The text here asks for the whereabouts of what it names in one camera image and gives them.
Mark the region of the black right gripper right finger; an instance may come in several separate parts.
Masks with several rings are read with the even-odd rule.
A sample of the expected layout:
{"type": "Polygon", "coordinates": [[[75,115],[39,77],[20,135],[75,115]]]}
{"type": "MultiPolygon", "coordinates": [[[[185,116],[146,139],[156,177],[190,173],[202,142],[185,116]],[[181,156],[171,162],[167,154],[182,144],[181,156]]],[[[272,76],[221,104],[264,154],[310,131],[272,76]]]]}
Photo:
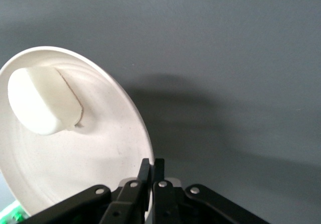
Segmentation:
{"type": "Polygon", "coordinates": [[[155,159],[152,224],[270,224],[201,184],[183,189],[165,178],[165,160],[155,159]]]}

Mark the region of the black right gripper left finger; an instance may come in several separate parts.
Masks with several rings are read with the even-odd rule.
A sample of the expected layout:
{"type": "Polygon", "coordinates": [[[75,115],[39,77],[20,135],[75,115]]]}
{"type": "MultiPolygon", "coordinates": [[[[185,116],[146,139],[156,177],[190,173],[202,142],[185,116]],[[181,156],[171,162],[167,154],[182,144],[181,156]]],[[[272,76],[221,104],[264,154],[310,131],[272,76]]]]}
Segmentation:
{"type": "Polygon", "coordinates": [[[150,196],[150,163],[142,159],[136,178],[111,191],[89,187],[24,221],[24,224],[143,224],[150,196]]]}

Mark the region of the round beige plate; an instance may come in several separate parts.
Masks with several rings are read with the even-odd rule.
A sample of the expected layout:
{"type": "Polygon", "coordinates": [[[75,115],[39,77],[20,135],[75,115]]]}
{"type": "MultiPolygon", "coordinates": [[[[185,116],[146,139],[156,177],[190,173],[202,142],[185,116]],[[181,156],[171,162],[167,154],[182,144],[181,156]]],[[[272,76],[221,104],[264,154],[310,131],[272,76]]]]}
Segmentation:
{"type": "Polygon", "coordinates": [[[0,69],[0,173],[29,215],[91,186],[115,190],[154,162],[150,138],[135,104],[107,72],[67,49],[24,50],[0,69]],[[41,136],[26,129],[8,101],[8,80],[19,68],[54,67],[83,107],[73,130],[41,136]]]}

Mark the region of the white steamed bun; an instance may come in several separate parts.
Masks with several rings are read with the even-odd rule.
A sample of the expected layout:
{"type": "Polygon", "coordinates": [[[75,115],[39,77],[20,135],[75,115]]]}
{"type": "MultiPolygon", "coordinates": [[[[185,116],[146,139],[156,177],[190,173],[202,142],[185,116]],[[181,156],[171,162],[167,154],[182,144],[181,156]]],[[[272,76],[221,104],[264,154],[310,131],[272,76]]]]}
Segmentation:
{"type": "Polygon", "coordinates": [[[78,98],[53,67],[15,70],[8,80],[8,99],[21,124],[42,136],[72,129],[82,117],[78,98]]]}

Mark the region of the dark grey table cloth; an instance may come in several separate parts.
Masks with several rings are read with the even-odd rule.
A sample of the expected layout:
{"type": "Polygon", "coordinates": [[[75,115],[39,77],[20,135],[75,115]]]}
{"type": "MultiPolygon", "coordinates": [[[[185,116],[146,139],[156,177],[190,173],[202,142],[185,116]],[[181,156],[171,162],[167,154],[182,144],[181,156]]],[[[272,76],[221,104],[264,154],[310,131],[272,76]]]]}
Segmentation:
{"type": "Polygon", "coordinates": [[[113,76],[166,176],[321,224],[321,0],[0,0],[0,67],[35,46],[113,76]]]}

